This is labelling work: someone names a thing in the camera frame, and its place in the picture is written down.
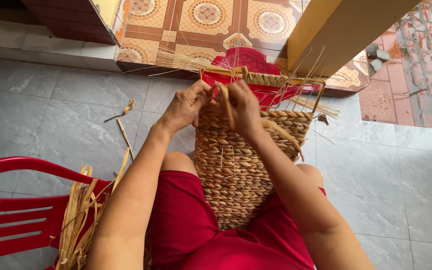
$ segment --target woman's right hand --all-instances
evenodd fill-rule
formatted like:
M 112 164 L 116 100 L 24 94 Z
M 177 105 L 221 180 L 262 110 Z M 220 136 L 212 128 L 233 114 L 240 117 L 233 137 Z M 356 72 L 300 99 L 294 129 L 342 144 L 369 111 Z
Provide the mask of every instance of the woman's right hand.
M 259 114 L 259 101 L 244 80 L 227 85 L 229 103 L 236 132 L 249 142 L 264 132 Z M 219 91 L 215 100 L 227 112 L 227 103 Z

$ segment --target sandal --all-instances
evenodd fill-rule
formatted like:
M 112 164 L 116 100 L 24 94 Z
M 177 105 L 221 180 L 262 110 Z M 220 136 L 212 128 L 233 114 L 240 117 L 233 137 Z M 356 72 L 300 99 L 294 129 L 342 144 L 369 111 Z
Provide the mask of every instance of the sandal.
M 369 76 L 373 77 L 383 67 L 383 62 L 380 59 L 374 59 L 369 63 Z
M 366 53 L 369 59 L 379 59 L 382 62 L 386 62 L 391 59 L 389 52 L 379 49 L 377 44 L 369 44 L 366 47 Z

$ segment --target plastic chair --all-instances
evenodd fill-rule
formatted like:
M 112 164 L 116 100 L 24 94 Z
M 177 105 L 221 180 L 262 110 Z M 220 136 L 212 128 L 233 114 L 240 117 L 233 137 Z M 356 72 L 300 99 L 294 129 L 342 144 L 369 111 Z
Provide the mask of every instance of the plastic chair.
M 38 158 L 27 156 L 11 156 L 0 158 L 0 173 L 13 170 L 40 171 L 72 181 L 81 182 L 87 185 L 91 184 L 93 181 L 93 177 L 80 174 L 74 170 L 67 169 L 60 165 L 56 165 Z M 110 181 L 99 180 L 96 184 L 96 187 L 94 188 L 94 194 L 99 194 L 101 190 L 110 183 Z M 34 211 L 0 214 L 0 224 L 44 219 L 43 221 L 0 227 L 0 237 L 40 232 L 36 235 L 0 241 L 0 256 L 43 247 L 53 247 L 58 249 L 60 243 L 59 233 L 63 224 L 64 211 L 68 204 L 68 200 L 69 195 L 41 198 L 0 198 L 0 212 L 48 208 Z M 90 213 L 88 213 L 86 224 L 89 226 L 93 223 L 93 221 L 94 209 L 90 208 Z M 86 232 L 86 229 L 83 229 L 80 237 L 84 234 L 84 232 Z M 54 269 L 57 259 L 58 258 L 55 258 L 54 266 L 48 267 L 46 270 Z

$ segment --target red clothing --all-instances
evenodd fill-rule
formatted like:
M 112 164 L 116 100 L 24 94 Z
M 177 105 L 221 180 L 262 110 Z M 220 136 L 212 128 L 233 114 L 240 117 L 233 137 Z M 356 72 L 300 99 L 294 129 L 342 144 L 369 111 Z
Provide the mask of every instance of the red clothing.
M 199 178 L 165 170 L 159 173 L 149 228 L 154 270 L 314 269 L 277 194 L 246 230 L 219 231 Z

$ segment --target yellow wooden pillar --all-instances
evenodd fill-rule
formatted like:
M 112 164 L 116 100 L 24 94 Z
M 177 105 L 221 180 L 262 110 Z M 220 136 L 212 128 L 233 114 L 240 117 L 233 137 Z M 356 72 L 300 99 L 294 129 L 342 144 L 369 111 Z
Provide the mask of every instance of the yellow wooden pillar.
M 311 0 L 288 39 L 287 69 L 308 74 L 326 46 L 314 76 L 332 76 L 420 2 Z

